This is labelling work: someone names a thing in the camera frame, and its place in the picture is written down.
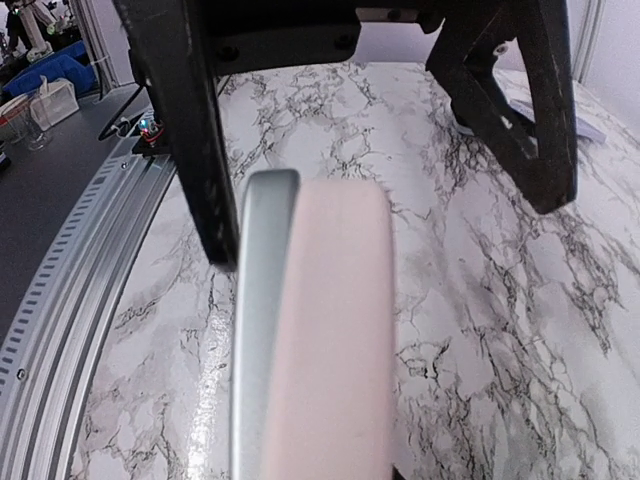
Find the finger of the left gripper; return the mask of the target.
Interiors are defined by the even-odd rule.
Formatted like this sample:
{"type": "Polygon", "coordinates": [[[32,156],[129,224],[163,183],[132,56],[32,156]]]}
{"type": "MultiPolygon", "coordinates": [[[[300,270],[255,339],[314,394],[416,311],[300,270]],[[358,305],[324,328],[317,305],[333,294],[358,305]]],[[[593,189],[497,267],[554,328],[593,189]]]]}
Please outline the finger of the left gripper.
{"type": "Polygon", "coordinates": [[[444,1],[426,68],[452,111],[480,138],[540,214],[577,195],[577,141],[565,2],[444,1]],[[533,119],[514,110],[494,77],[498,49],[517,42],[533,119]]]}
{"type": "Polygon", "coordinates": [[[201,4],[117,1],[114,7],[150,83],[204,252],[210,264],[233,271],[237,208],[201,4]]]}

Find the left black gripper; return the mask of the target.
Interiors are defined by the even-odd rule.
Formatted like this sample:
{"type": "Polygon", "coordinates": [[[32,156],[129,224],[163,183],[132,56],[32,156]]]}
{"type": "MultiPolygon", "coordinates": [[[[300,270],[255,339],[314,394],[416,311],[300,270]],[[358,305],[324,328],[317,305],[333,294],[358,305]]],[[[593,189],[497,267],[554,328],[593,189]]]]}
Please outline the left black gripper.
{"type": "Polygon", "coordinates": [[[232,75],[350,59],[364,23],[418,24],[426,34],[444,1],[201,1],[214,69],[232,75]]]}

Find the pink phone case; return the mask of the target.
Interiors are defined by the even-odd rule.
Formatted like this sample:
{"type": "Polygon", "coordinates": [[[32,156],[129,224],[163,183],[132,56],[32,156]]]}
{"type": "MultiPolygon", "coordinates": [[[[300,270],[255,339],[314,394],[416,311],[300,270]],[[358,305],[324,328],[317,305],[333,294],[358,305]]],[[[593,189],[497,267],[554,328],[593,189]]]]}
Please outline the pink phone case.
{"type": "Polygon", "coordinates": [[[391,477],[394,295],[384,190],[366,180],[304,183],[287,252],[261,478],[391,477]]]}

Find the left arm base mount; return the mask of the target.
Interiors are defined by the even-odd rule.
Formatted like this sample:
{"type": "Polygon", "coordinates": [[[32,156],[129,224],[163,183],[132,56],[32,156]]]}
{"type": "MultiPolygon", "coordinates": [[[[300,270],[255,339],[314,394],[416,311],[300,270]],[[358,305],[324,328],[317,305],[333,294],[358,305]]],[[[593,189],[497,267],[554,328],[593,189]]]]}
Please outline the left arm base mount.
{"type": "Polygon", "coordinates": [[[155,112],[149,111],[140,117],[136,125],[136,132],[139,134],[139,138],[132,148],[133,154],[151,157],[171,153],[164,123],[155,112]]]}

